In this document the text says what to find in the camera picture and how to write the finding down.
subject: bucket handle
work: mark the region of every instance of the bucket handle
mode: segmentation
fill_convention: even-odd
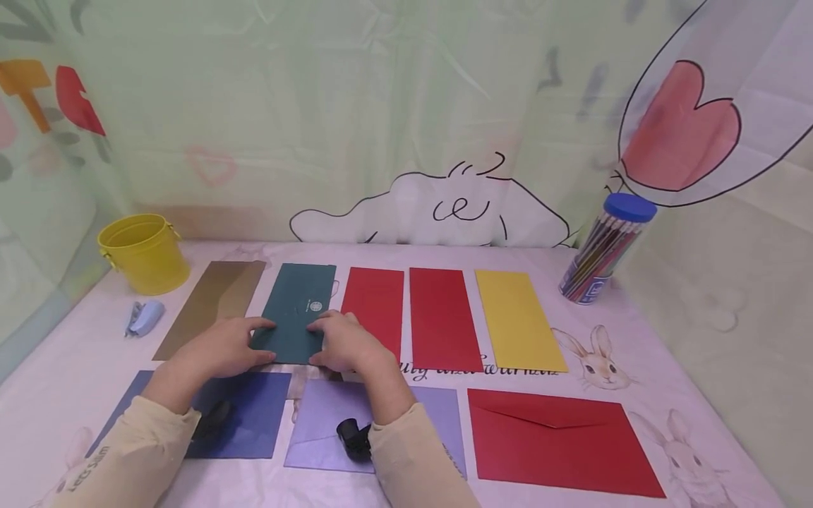
[[[117,267],[117,266],[116,266],[116,264],[113,262],[113,257],[112,257],[112,256],[110,256],[110,253],[109,253],[109,252],[107,252],[107,251],[106,251],[106,250],[104,250],[104,249],[99,249],[99,253],[102,255],[102,257],[103,257],[104,259],[106,259],[106,260],[107,260],[107,262],[110,264],[110,266],[113,268],[113,270],[116,270],[116,271],[118,271],[118,270],[119,270],[119,267]]]
[[[182,240],[182,238],[180,237],[180,234],[178,233],[178,231],[175,230],[175,226],[173,226],[171,223],[167,222],[167,227],[169,228],[170,231],[172,231],[172,233],[176,236],[176,238],[178,240]],[[119,270],[118,265],[115,264],[115,262],[113,261],[113,257],[110,255],[109,252],[107,252],[104,249],[99,249],[99,253],[102,255],[102,257],[104,259],[107,260],[107,262],[110,264],[110,266],[113,268],[113,270],[116,270],[116,271]]]
[[[170,229],[170,231],[175,233],[175,236],[178,240],[183,240],[183,238],[180,237],[180,233],[178,233],[178,231],[175,230],[175,226],[173,226],[172,223],[167,221],[167,227]]]

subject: hand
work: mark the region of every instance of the hand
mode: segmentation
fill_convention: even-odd
[[[213,324],[162,363],[141,396],[183,415],[195,393],[213,377],[231,377],[274,361],[271,351],[249,347],[251,330],[273,328],[263,318],[230,318]]]
[[[323,350],[311,356],[311,365],[324,366],[332,371],[361,372],[365,365],[382,361],[394,361],[395,357],[359,320],[348,312],[338,310],[324,312],[307,326],[308,331],[324,332]]]
[[[198,373],[204,380],[231,377],[252,367],[271,363],[276,354],[249,347],[251,330],[274,328],[265,318],[229,318],[219,320],[172,355],[167,363]]]

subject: curtain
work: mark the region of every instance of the curtain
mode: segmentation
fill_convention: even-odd
[[[104,273],[121,215],[564,248],[632,192],[661,210],[620,282],[801,503],[810,20],[811,0],[0,0],[0,379]]]

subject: yellow metal pail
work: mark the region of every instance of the yellow metal pail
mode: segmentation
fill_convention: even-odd
[[[161,215],[130,215],[104,228],[99,252],[127,282],[145,295],[177,288],[189,277],[189,264],[178,248],[180,235]]]

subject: white tablecloth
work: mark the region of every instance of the white tablecloth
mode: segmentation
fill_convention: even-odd
[[[668,353],[637,306],[616,287],[592,306],[577,306],[559,296],[556,284],[573,251],[412,245],[239,244],[186,242],[192,265],[189,280],[158,297],[167,307],[156,328],[143,338],[122,338],[134,294],[119,273],[111,272],[0,385],[0,505],[26,507],[59,485],[76,449],[95,436],[141,369],[154,369],[152,356],[211,260],[262,259],[268,263],[248,314],[259,315],[282,263],[337,265],[339,308],[351,266],[406,270],[434,267],[463,270],[480,342],[493,364],[493,351],[477,291],[474,269],[526,271],[550,325],[568,332],[589,349],[594,326],[605,325],[612,358],[634,380],[626,389],[604,390],[586,384],[578,358],[564,350],[570,372],[446,375],[411,368],[409,298],[404,301],[402,361],[410,384],[458,390],[469,483],[483,506],[689,506],[685,471],[675,471],[661,446],[633,421],[641,445],[668,499],[622,496],[538,485],[479,480],[465,388],[544,393],[621,403],[645,416],[667,439],[670,411],[690,428],[689,445],[710,464],[710,482],[722,484],[740,507],[781,506],[714,410]],[[408,291],[408,277],[405,290]],[[268,460],[188,460],[163,506],[386,506],[373,475],[283,467],[293,430],[293,404],[286,402],[274,457]]]

